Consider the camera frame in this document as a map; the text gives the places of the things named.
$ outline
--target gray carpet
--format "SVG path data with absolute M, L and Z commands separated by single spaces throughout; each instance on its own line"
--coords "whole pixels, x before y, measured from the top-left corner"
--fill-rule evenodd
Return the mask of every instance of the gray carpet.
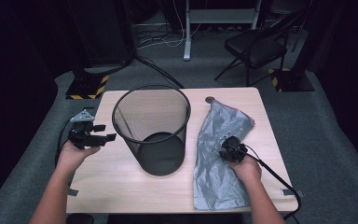
M 171 48 L 166 44 L 139 49 L 170 73 L 185 88 L 243 87 L 243 66 L 213 78 L 232 60 L 223 48 L 224 39 L 235 33 L 205 35 L 193 41 L 191 61 L 183 61 L 184 42 Z M 286 56 L 285 67 L 291 67 L 304 41 L 302 36 L 295 53 Z M 294 36 L 289 41 L 293 45 Z M 278 67 L 275 62 L 252 71 L 253 77 Z M 95 68 L 102 71 L 106 68 Z M 269 79 L 257 83 L 268 117 L 282 152 L 288 174 L 296 189 L 305 193 L 303 206 L 296 215 L 300 223 L 358 223 L 358 154 L 337 125 L 318 79 L 307 72 L 315 91 L 276 92 Z M 100 100 L 65 100 L 73 75 L 56 78 L 59 93 L 53 107 L 34 136 L 20 162 L 0 190 L 0 223 L 26 223 L 31 217 L 53 172 L 54 153 L 61 126 L 83 107 L 94 107 Z M 107 91 L 128 90 L 146 83 L 165 82 L 155 70 L 139 62 L 109 76 Z M 103 224 L 106 215 L 95 214 L 96 224 Z M 252 223 L 249 214 L 244 214 Z M 292 218 L 288 223 L 295 223 Z

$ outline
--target wastebasket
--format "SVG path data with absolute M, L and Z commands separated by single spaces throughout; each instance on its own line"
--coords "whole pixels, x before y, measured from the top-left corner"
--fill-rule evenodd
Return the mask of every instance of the wastebasket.
M 180 90 L 153 84 L 126 92 L 115 105 L 112 121 L 146 172 L 169 175 L 185 158 L 190 111 Z

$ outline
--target tripod base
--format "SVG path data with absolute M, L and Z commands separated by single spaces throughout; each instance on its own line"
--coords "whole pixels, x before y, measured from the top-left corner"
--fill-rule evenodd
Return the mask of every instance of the tripod base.
M 276 91 L 315 91 L 305 75 L 293 81 L 290 69 L 283 68 L 282 71 L 269 69 L 268 72 Z
M 85 81 L 75 78 L 66 92 L 66 99 L 97 99 L 102 95 L 107 79 L 108 76 L 89 77 L 87 83 L 85 83 Z

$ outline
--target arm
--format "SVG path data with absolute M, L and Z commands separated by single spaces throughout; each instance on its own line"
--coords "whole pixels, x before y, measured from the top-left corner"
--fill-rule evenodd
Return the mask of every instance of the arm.
M 241 163 L 232 162 L 230 165 L 248 191 L 254 224 L 285 223 L 261 182 L 261 169 L 257 161 L 245 156 Z
M 57 167 L 30 223 L 65 223 L 69 178 L 88 156 L 99 150 L 100 147 L 80 150 L 70 141 L 63 145 Z

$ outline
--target person's right hand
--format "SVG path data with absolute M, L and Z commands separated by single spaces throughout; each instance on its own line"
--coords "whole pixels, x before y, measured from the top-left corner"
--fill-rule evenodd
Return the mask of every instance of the person's right hand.
M 230 166 L 245 185 L 261 179 L 261 168 L 251 157 L 245 156 L 241 163 L 231 162 Z

